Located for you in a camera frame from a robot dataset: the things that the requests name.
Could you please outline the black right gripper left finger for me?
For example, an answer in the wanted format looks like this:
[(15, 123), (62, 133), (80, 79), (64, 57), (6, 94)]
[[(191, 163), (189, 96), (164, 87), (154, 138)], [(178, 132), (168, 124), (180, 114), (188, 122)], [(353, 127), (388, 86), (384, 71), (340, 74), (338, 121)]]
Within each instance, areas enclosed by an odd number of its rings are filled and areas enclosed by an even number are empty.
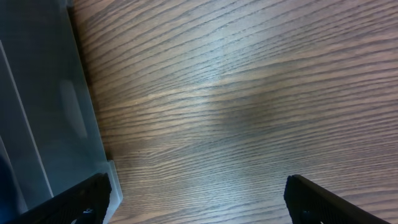
[(102, 224), (109, 206), (111, 184), (107, 173), (97, 173), (29, 210), (9, 224)]

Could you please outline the clear plastic storage bin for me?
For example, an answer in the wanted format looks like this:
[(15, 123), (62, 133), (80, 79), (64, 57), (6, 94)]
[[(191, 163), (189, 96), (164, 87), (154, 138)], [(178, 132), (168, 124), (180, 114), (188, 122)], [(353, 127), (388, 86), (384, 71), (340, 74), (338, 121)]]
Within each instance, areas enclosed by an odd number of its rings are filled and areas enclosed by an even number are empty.
[(98, 173), (108, 223), (123, 199), (106, 158), (70, 20), (71, 1), (1, 2), (1, 222)]

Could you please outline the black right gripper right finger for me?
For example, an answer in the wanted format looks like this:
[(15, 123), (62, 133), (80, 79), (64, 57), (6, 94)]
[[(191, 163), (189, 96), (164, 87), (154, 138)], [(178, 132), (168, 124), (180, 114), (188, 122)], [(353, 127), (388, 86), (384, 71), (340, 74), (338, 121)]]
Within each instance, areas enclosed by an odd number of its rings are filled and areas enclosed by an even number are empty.
[(290, 175), (284, 200), (293, 224), (388, 224), (301, 175)]

